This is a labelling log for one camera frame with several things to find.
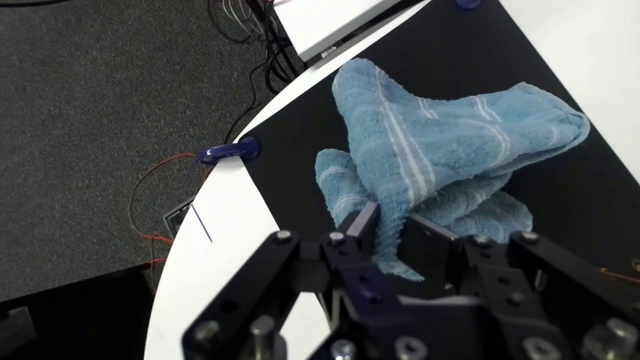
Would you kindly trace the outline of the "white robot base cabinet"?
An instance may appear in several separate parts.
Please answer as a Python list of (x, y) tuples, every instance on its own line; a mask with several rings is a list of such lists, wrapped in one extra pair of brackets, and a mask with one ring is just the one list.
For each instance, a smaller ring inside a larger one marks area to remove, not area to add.
[(418, 0), (274, 0), (295, 54), (308, 61), (381, 14)]

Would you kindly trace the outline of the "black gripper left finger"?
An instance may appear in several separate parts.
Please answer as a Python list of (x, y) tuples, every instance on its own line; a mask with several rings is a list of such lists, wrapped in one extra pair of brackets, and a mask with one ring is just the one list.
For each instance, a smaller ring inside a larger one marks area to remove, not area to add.
[(309, 360), (391, 356), (398, 300), (359, 250), (375, 213), (370, 204), (317, 239), (272, 232), (181, 334), (184, 360), (291, 360), (280, 329), (303, 291), (320, 297), (329, 321)]

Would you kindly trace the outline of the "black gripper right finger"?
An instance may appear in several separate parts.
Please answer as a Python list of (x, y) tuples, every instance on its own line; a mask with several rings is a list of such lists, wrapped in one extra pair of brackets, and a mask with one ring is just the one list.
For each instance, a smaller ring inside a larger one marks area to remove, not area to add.
[(535, 232), (508, 244), (412, 216), (399, 257), (474, 310), (477, 351), (505, 360), (638, 360), (638, 290)]

